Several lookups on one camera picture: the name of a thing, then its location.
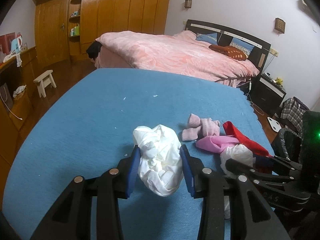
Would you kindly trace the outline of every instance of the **wooden stool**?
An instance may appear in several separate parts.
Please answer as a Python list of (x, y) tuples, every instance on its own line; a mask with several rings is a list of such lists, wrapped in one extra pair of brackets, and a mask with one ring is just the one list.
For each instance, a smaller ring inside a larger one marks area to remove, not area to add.
[(49, 84), (51, 84), (54, 88), (57, 87), (57, 85), (55, 84), (53, 77), (52, 77), (52, 73), (53, 70), (47, 70), (46, 72), (42, 73), (40, 76), (38, 76), (33, 82), (34, 83), (39, 83), (38, 84), (38, 92), (39, 92), (39, 96), (41, 97), (41, 95), (45, 98), (47, 95), (45, 93), (44, 88), (47, 87)]

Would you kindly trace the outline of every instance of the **pink comforter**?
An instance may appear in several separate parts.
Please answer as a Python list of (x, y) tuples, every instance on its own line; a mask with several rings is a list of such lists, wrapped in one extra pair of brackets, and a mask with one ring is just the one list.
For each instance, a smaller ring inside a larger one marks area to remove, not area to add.
[(150, 35), (130, 31), (105, 33), (97, 39), (134, 68), (182, 74), (214, 82), (244, 80), (259, 71), (249, 61), (238, 61), (196, 41), (191, 31), (175, 36)]

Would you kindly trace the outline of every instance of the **wooden floor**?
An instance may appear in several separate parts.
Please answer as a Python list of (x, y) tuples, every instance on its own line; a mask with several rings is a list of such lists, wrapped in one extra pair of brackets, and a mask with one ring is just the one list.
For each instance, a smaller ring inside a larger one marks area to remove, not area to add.
[[(34, 110), (28, 116), (27, 120), (23, 124), (20, 133), (21, 140), (17, 144), (17, 151), (21, 147), (23, 141), (26, 139), (28, 134), (31, 132), (32, 128), (40, 120), (40, 118), (48, 111), (48, 109), (71, 87), (77, 84), (81, 79), (90, 74), (95, 70), (94, 63), (90, 60), (84, 60), (76, 63), (70, 63), (68, 61), (62, 61), (44, 70), (52, 69), (52, 76), (57, 84), (57, 88), (52, 88), (50, 86), (46, 87), (46, 98), (39, 98), (38, 92), (35, 91), (31, 99)], [(260, 115), (256, 113), (258, 120), (260, 121), (265, 134), (269, 142), (272, 142), (276, 137), (276, 132), (274, 132), (267, 120), (268, 115)]]
[(272, 141), (274, 140), (274, 138), (277, 136), (278, 133), (276, 133), (275, 131), (273, 131), (273, 129), (271, 128), (271, 125), (267, 119), (267, 117), (271, 117), (267, 115), (266, 113), (264, 115), (261, 115), (259, 113), (257, 113), (256, 111), (254, 111), (255, 114), (258, 116), (258, 120), (262, 125), (262, 128), (264, 130), (264, 133), (266, 134), (268, 140), (270, 143), (272, 143)]

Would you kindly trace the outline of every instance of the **brown pillow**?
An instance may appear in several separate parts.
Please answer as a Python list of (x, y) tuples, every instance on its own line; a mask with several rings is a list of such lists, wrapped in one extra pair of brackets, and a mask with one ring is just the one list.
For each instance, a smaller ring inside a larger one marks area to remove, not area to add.
[(210, 45), (209, 49), (212, 49), (213, 51), (219, 52), (221, 54), (224, 54), (228, 57), (234, 58), (236, 60), (246, 60), (247, 55), (242, 51), (232, 46), (226, 46), (222, 47), (219, 45)]

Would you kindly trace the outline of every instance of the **bed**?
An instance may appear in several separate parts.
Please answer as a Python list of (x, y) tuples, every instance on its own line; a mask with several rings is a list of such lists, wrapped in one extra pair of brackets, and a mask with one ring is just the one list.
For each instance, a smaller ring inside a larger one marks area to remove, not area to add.
[[(249, 58), (238, 61), (196, 41), (196, 33), (217, 33), (218, 45), (228, 46), (238, 38), (254, 46)], [(183, 74), (232, 87), (247, 87), (247, 80), (263, 69), (270, 44), (247, 33), (222, 25), (188, 20), (183, 32), (174, 36), (133, 33), (105, 33), (95, 59), (97, 68), (138, 68)]]
[[(238, 89), (185, 75), (98, 69), (65, 93), (24, 141), (7, 179), (3, 214), (22, 240), (30, 239), (75, 176), (100, 176), (130, 156), (137, 126), (163, 124), (179, 135), (190, 113), (232, 121), (274, 155), (257, 116)], [(193, 142), (186, 145), (191, 156), (222, 172), (219, 155), (200, 150)], [(93, 207), (92, 240), (96, 239), (96, 199)], [(119, 210), (124, 239), (197, 239), (202, 199), (190, 196), (184, 180), (172, 196), (159, 197), (137, 179), (130, 198), (119, 200)], [(230, 221), (225, 224), (228, 240)]]

